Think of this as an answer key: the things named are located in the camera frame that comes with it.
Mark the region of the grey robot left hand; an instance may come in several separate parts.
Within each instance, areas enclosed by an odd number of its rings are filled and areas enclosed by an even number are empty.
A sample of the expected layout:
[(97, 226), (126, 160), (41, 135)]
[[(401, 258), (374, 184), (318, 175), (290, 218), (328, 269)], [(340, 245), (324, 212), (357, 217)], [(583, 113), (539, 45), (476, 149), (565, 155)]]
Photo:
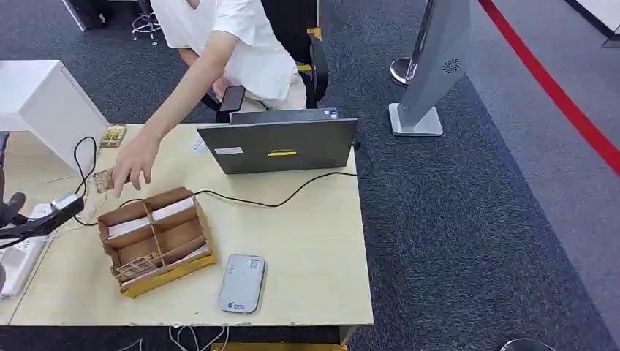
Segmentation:
[(1, 132), (1, 228), (6, 227), (9, 224), (22, 225), (28, 221), (25, 216), (19, 214), (19, 211), (24, 206), (26, 201), (26, 196), (24, 193), (16, 192), (7, 202), (4, 201), (6, 185), (4, 161), (9, 136), (9, 132)]

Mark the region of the person's right hand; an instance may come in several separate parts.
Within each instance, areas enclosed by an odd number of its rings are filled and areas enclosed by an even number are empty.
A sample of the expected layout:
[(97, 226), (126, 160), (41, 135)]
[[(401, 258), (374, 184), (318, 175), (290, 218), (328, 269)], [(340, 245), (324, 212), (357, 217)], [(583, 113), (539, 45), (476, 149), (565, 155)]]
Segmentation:
[(213, 94), (217, 100), (218, 103), (221, 103), (223, 98), (224, 98), (224, 94), (225, 91), (232, 86), (232, 83), (224, 76), (221, 76), (217, 79), (215, 79), (215, 81), (212, 84), (212, 90), (213, 90)]

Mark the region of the person's left hand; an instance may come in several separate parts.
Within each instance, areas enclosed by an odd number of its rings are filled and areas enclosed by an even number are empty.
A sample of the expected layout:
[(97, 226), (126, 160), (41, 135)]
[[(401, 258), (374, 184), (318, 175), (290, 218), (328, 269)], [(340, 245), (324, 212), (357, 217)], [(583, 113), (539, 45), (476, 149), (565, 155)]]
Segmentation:
[(130, 183), (136, 190), (151, 182), (151, 172), (162, 138), (148, 127), (143, 127), (129, 143), (123, 146), (113, 168), (113, 196), (119, 198), (124, 185)]

